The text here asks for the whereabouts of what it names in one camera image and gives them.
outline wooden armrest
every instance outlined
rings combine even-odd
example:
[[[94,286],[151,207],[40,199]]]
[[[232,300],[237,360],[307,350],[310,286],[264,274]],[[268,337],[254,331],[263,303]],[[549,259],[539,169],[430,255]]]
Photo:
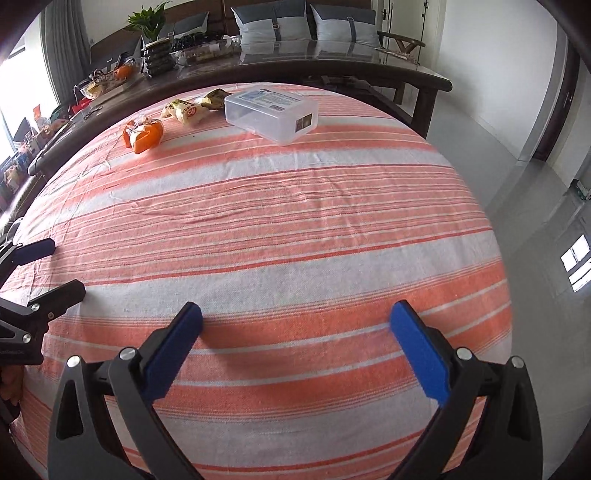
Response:
[[[398,48],[402,53],[411,53],[417,47],[425,47],[426,45],[416,38],[405,37],[404,35],[398,35],[396,33],[382,32],[378,30],[378,37],[380,43],[384,42],[384,37],[393,38],[398,44]]]

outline metal screw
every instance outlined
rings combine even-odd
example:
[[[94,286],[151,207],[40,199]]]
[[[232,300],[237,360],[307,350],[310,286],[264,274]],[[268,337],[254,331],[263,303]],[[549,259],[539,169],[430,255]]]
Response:
[[[511,358],[511,363],[515,368],[523,368],[525,367],[525,362],[520,356],[514,356]]]
[[[468,361],[470,358],[472,358],[472,352],[464,346],[461,346],[456,350],[456,355],[460,360],[464,361]]]
[[[79,363],[80,363],[80,357],[78,355],[73,355],[68,359],[68,361],[66,362],[66,365],[70,368],[74,368]]]
[[[131,360],[133,357],[135,357],[135,348],[132,346],[125,347],[119,353],[119,358],[122,360]]]

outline striped tablecloth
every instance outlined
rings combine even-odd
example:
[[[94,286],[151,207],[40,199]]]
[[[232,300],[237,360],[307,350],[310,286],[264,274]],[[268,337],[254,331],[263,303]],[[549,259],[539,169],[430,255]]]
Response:
[[[2,296],[25,303],[74,278],[88,292],[51,323],[44,363],[27,368],[14,431],[41,472],[65,360],[139,346],[189,300],[203,310],[204,331],[156,408],[208,480],[387,477],[436,408],[388,329],[397,300],[453,346],[508,358],[511,308],[495,237],[447,160],[371,106],[279,88],[320,105],[317,129],[292,145],[212,112],[197,128],[165,121],[163,143],[135,155],[120,137],[126,119],[29,209],[17,241],[50,236],[58,248],[17,270]],[[143,113],[157,116],[165,103]]]

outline black vase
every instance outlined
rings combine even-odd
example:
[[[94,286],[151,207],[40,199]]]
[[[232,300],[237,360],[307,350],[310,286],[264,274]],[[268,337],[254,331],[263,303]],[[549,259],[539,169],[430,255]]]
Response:
[[[148,43],[144,47],[148,75],[155,77],[174,68],[175,61],[170,55],[171,48],[172,42],[168,37]]]

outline gray curtain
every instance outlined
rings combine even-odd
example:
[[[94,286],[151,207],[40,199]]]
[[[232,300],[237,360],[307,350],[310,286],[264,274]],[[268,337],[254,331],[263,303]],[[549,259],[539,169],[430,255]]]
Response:
[[[41,45],[60,104],[74,102],[73,87],[90,74],[90,45],[80,0],[53,0],[41,12]]]

